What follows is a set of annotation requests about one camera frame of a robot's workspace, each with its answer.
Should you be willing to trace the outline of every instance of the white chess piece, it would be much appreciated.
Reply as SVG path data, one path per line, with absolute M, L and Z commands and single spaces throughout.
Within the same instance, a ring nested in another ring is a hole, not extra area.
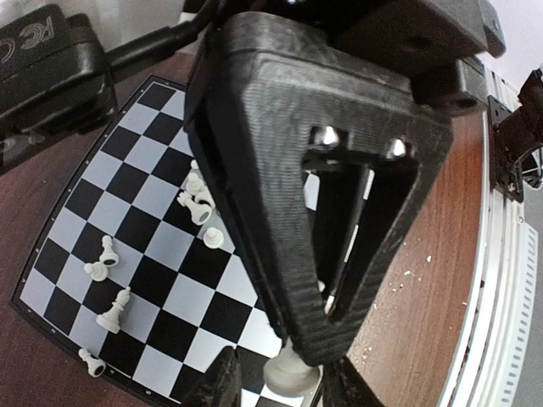
M 224 234 L 216 227 L 210 227 L 204 233 L 204 243 L 208 248 L 220 248 L 224 243 Z
M 196 204 L 208 204 L 212 209 L 215 209 L 215 201 L 213 200 L 213 197 L 211 196 L 210 190 L 205 187 L 201 192 L 198 192 L 194 196 L 194 202 Z
M 117 298 L 112 303 L 113 307 L 108 312 L 105 312 L 99 315 L 96 318 L 96 322 L 104 329 L 112 332 L 119 333 L 120 323 L 119 317 L 120 313 L 125 310 L 126 304 L 130 301 L 130 287 L 125 288 L 122 291 L 119 291 Z
M 99 261 L 85 264 L 83 270 L 96 282 L 104 281 L 109 275 L 108 268 Z
M 292 349 L 290 339 L 279 355 L 264 365 L 266 385 L 283 397 L 306 396 L 320 380 L 320 369 L 306 365 Z
M 190 210 L 193 223 L 198 226 L 202 226 L 207 222 L 213 212 L 213 209 L 208 204 L 195 203 L 188 192 L 181 192 L 177 197 L 177 202 Z
M 106 267 L 113 267 L 119 264 L 119 255 L 113 251 L 113 239 L 111 236 L 102 237 L 102 247 L 104 251 L 100 254 L 100 262 Z
M 87 362 L 88 374 L 92 377 L 100 377 L 105 372 L 105 362 L 101 359 L 95 359 L 86 349 L 79 349 L 79 357 Z
M 204 189 L 205 184 L 200 179 L 198 174 L 191 172 L 187 177 L 187 192 L 194 196 L 198 192 L 202 192 Z

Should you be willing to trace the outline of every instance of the black square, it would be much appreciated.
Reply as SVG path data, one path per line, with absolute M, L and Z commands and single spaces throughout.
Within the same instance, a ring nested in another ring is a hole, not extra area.
M 80 180 L 74 192 L 71 193 L 66 208 L 84 220 L 88 220 L 103 193 L 104 190 L 90 182 Z
M 171 117 L 168 114 L 159 113 L 143 134 L 146 137 L 169 146 L 182 127 L 182 120 Z
M 128 209 L 115 237 L 144 253 L 159 224 L 160 220 L 132 206 Z
M 200 327 L 237 343 L 244 330 L 252 307 L 221 293 L 215 293 Z
M 123 127 L 117 127 L 117 129 L 109 135 L 108 141 L 102 147 L 102 151 L 124 161 L 139 137 L 140 135 L 133 131 Z
M 48 239 L 43 245 L 34 268 L 56 284 L 68 257 L 70 254 L 66 250 Z
M 176 278 L 175 271 L 143 256 L 130 282 L 130 288 L 133 293 L 162 308 Z
M 123 163 L 106 191 L 131 204 L 142 189 L 147 177 L 148 174 L 143 171 Z
M 192 160 L 193 158 L 189 155 L 176 151 L 173 148 L 167 148 L 159 163 L 154 167 L 153 175 L 176 187 L 181 187 L 181 184 L 183 184 L 183 181 L 187 178 L 187 174 L 190 172 L 190 163 Z
M 183 362 L 198 328 L 161 310 L 149 334 L 147 345 Z
M 105 233 L 90 223 L 85 224 L 77 243 L 72 250 L 72 254 L 84 263 L 94 263 L 98 261 L 100 254 L 104 251 L 102 247 L 102 237 Z
M 242 387 L 250 392 L 260 394 L 264 388 L 263 369 L 269 358 L 241 346 L 238 346 L 236 351 L 241 362 Z
M 99 358 L 128 376 L 133 376 L 144 349 L 143 343 L 123 331 L 117 334 L 109 332 Z
M 179 272 L 207 287 L 216 289 L 230 254 L 223 250 L 210 251 L 200 239 L 194 239 Z
M 258 399 L 255 407 L 288 407 L 286 404 L 279 403 L 275 400 L 267 399 L 266 397 L 261 397 Z
M 169 87 L 154 83 L 137 102 L 144 106 L 148 106 L 151 109 L 161 110 L 168 103 L 175 92 L 176 91 L 170 89 Z
M 177 200 L 174 199 L 162 220 L 185 231 L 189 235 L 197 236 L 202 226 L 195 225 L 191 216 L 190 210 L 183 208 Z
M 92 282 L 85 299 L 83 299 L 83 305 L 94 314 L 103 314 L 111 309 L 111 303 L 115 301 L 117 294 L 122 289 L 124 287 L 109 278 L 103 282 Z
M 174 384 L 171 390 L 170 397 L 177 401 L 183 401 L 183 399 L 187 397 L 188 392 L 190 392 L 194 385 L 196 385 L 203 377 L 204 373 L 200 373 L 192 367 L 183 365 L 181 372 L 177 377 L 176 384 Z
M 58 287 L 55 287 L 43 318 L 66 335 L 70 335 L 71 327 L 74 325 L 80 307 L 81 304 Z

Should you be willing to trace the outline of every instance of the fallen chess piece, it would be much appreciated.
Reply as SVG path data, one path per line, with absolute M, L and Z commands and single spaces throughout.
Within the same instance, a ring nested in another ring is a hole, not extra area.
M 194 202 L 196 204 L 208 204 L 212 209 L 215 209 L 215 201 L 213 200 L 213 197 L 211 196 L 210 190 L 205 187 L 203 191 L 198 192 L 194 196 Z
M 318 367 L 311 367 L 296 354 L 290 339 L 279 355 L 264 365 L 264 381 L 274 393 L 283 397 L 302 397 L 321 380 Z
M 213 209 L 208 204 L 195 203 L 188 192 L 181 192 L 177 197 L 177 202 L 190 210 L 192 221 L 198 226 L 202 226 L 207 222 L 213 213 Z
M 111 236 L 102 237 L 102 247 L 104 251 L 100 255 L 100 262 L 106 267 L 113 267 L 119 264 L 119 255 L 113 251 L 113 239 Z
M 215 227 L 210 227 L 204 233 L 204 244 L 208 248 L 220 248 L 224 243 L 224 234 Z
M 105 372 L 105 362 L 101 359 L 95 359 L 86 349 L 79 349 L 79 357 L 87 362 L 88 374 L 92 377 L 100 377 Z
M 99 261 L 85 264 L 83 270 L 96 282 L 104 281 L 109 275 L 108 268 Z
M 96 318 L 96 322 L 103 328 L 111 333 L 119 333 L 120 323 L 119 317 L 120 313 L 125 310 L 126 305 L 130 301 L 130 287 L 125 288 L 122 291 L 119 291 L 117 298 L 113 303 L 113 307 L 108 312 L 100 314 Z
M 202 192 L 205 189 L 204 182 L 200 179 L 198 174 L 191 172 L 187 177 L 187 192 L 192 196 L 196 195 L 198 192 Z

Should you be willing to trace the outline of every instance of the metal bracket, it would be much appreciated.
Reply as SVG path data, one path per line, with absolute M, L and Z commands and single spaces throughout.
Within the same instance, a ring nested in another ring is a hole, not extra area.
M 518 95 L 522 107 L 509 111 L 489 97 L 490 183 L 507 198 L 524 201 L 523 181 L 541 184 L 540 163 L 532 153 L 543 147 L 543 81 L 534 70 Z

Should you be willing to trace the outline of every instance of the wood grain surface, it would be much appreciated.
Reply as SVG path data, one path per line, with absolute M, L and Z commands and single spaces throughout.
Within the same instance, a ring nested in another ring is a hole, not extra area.
M 178 54 L 153 73 L 185 81 L 191 63 Z M 149 73 L 118 86 L 120 103 Z M 388 407 L 435 406 L 462 326 L 479 229 L 480 118 L 458 120 L 455 134 L 451 156 L 350 351 Z M 0 178 L 1 406 L 145 405 L 92 379 L 9 305 L 43 222 L 98 135 L 74 136 Z

